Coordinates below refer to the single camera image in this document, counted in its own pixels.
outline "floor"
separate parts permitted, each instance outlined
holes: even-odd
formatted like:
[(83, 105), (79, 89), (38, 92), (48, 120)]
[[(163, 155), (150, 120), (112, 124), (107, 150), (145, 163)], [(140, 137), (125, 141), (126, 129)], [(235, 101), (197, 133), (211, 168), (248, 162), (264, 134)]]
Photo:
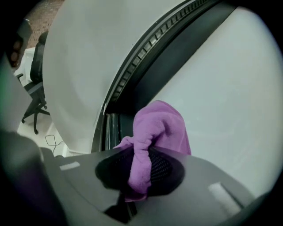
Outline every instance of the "floor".
[[(32, 35), (29, 39), (27, 48), (35, 47), (39, 36), (52, 24), (58, 9), (64, 0), (42, 0), (26, 16), (32, 28)], [(26, 85), (26, 79), (21, 78), (23, 86)], [(54, 156), (62, 155), (64, 157), (77, 155), (70, 152), (67, 145), (62, 140), (57, 131), (51, 116), (39, 114), (37, 119), (38, 134), (34, 133), (34, 115), (25, 119), (25, 123), (20, 123), (18, 133), (22, 136), (32, 139), (39, 147), (46, 147), (54, 150)]]

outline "cloth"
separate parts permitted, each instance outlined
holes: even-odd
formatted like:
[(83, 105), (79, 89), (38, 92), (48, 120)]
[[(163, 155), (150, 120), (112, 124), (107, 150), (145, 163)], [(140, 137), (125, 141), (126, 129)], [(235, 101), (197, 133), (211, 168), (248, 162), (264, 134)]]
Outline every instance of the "cloth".
[(151, 186), (149, 146), (168, 148), (189, 155), (191, 149), (182, 116), (163, 101), (154, 101), (135, 115), (133, 132), (133, 137), (124, 137), (116, 147), (134, 145), (128, 185), (135, 192), (146, 194), (148, 187)]

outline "white panel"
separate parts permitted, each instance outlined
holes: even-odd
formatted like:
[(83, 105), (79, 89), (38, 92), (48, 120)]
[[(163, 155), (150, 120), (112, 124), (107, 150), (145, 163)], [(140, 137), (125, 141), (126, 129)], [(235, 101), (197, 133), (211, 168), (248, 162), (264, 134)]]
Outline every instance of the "white panel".
[(282, 56), (261, 19), (238, 8), (154, 100), (183, 116), (193, 156), (209, 160), (255, 196), (283, 163)]
[(182, 0), (66, 0), (43, 61), (47, 106), (73, 151), (89, 153), (110, 84), (137, 40)]

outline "black office chair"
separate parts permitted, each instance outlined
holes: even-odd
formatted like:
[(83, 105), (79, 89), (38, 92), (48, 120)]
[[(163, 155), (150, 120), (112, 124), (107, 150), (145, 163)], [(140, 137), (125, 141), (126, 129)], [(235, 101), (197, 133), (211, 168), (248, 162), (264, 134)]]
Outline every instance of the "black office chair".
[(31, 64), (31, 80), (32, 82), (25, 85), (25, 90), (32, 97), (32, 102), (27, 108), (22, 123), (25, 122), (25, 118), (34, 114), (34, 132), (38, 134), (38, 130), (36, 129), (37, 123), (37, 115), (38, 113), (42, 113), (45, 115), (50, 115), (49, 112), (42, 110), (41, 108), (47, 109), (44, 89), (43, 89), (43, 81), (42, 81), (42, 63), (43, 63), (43, 52), (45, 47), (46, 38), (48, 35), (48, 31), (42, 33), (38, 39), (38, 43), (35, 47), (34, 58)]

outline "patterned carpet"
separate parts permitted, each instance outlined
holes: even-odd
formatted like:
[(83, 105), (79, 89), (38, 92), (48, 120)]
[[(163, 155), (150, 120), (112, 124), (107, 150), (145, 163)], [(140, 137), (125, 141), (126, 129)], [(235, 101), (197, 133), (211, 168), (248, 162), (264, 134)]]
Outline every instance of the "patterned carpet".
[(42, 0), (26, 16), (32, 29), (27, 48), (35, 47), (39, 36), (49, 30), (63, 2), (64, 0)]

